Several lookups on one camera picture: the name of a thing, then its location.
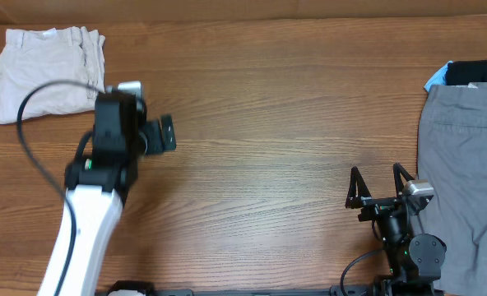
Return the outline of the beige shorts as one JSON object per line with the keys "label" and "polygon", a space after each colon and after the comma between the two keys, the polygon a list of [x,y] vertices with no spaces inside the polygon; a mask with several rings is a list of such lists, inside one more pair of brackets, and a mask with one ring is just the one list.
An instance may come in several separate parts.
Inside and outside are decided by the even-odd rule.
{"label": "beige shorts", "polygon": [[14,123],[23,99],[51,81],[79,81],[104,90],[104,42],[98,30],[86,27],[6,30],[0,54],[0,124]]}

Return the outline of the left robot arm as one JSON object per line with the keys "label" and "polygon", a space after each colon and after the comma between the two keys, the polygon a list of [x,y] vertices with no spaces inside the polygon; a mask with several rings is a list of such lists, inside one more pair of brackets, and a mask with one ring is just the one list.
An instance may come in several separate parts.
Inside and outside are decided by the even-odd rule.
{"label": "left robot arm", "polygon": [[94,126],[65,170],[67,202],[39,294],[95,293],[138,160],[176,148],[171,116],[149,121],[146,112],[141,89],[119,87],[97,96]]}

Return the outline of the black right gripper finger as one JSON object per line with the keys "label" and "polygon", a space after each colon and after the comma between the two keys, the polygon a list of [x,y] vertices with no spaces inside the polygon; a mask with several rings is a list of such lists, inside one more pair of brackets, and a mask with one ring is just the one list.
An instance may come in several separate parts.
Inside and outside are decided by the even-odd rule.
{"label": "black right gripper finger", "polygon": [[400,196],[404,189],[403,181],[410,181],[414,178],[405,170],[405,168],[400,163],[395,163],[392,166],[393,175],[394,175],[394,183],[396,189],[396,195]]}
{"label": "black right gripper finger", "polygon": [[346,197],[346,207],[363,207],[367,201],[372,199],[372,195],[360,174],[358,168],[354,166],[350,171],[350,186]]}

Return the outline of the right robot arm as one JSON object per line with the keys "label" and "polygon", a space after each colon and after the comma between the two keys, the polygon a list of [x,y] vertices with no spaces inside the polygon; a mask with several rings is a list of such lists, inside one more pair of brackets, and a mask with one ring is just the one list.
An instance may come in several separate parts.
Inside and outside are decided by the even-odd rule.
{"label": "right robot arm", "polygon": [[417,234],[411,225],[411,218],[434,198],[434,188],[426,180],[413,178],[399,163],[392,170],[396,195],[379,199],[372,197],[357,167],[350,171],[345,207],[360,210],[358,220],[371,223],[382,246],[348,264],[340,278],[341,293],[349,293],[345,277],[356,263],[383,252],[390,274],[377,275],[372,284],[357,288],[358,295],[442,295],[443,291],[434,288],[434,281],[441,278],[447,246],[432,234]]}

